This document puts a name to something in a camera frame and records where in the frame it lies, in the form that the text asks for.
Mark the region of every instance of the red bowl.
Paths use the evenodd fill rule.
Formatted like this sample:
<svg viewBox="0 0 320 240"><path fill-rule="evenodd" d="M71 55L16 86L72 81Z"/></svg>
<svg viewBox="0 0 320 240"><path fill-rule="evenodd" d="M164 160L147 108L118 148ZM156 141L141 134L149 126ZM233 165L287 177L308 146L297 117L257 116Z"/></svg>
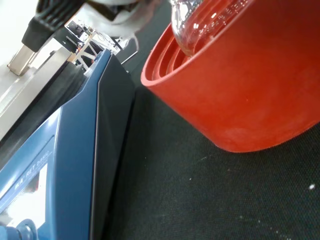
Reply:
<svg viewBox="0 0 320 240"><path fill-rule="evenodd" d="M189 60L168 26L142 84L224 150L279 145L320 121L319 9L255 0Z"/></svg>

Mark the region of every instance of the black fabric surface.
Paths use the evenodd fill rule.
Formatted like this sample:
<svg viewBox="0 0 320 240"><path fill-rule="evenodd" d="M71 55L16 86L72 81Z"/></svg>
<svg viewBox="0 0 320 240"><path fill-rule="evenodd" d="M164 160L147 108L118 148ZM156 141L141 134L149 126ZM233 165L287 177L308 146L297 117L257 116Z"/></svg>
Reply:
<svg viewBox="0 0 320 240"><path fill-rule="evenodd" d="M136 99L103 239L320 239L320 124L277 147L230 153L140 85L169 7L125 65Z"/></svg>

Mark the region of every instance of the display screen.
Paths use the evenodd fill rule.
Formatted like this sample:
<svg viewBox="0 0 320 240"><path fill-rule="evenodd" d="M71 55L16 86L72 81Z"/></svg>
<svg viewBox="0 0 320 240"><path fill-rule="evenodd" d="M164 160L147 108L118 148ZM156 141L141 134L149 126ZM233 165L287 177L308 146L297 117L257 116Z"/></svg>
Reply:
<svg viewBox="0 0 320 240"><path fill-rule="evenodd" d="M16 227L23 220L31 219L38 229L45 223L47 167L48 164L45 164L0 213L0 225Z"/></svg>

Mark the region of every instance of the blue knob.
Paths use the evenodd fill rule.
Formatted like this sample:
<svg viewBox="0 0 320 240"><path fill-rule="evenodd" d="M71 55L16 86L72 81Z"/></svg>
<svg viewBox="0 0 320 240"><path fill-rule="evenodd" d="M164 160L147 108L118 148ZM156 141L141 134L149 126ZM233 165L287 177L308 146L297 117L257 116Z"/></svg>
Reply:
<svg viewBox="0 0 320 240"><path fill-rule="evenodd" d="M38 240L37 229L30 219L23 220L16 227L0 226L1 240Z"/></svg>

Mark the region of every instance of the clear glass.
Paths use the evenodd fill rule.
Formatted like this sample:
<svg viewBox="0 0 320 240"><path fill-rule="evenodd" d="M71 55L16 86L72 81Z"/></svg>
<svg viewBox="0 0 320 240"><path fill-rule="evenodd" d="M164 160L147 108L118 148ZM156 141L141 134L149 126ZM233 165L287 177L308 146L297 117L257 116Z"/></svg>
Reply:
<svg viewBox="0 0 320 240"><path fill-rule="evenodd" d="M254 0L170 0L173 34L189 57L197 53Z"/></svg>

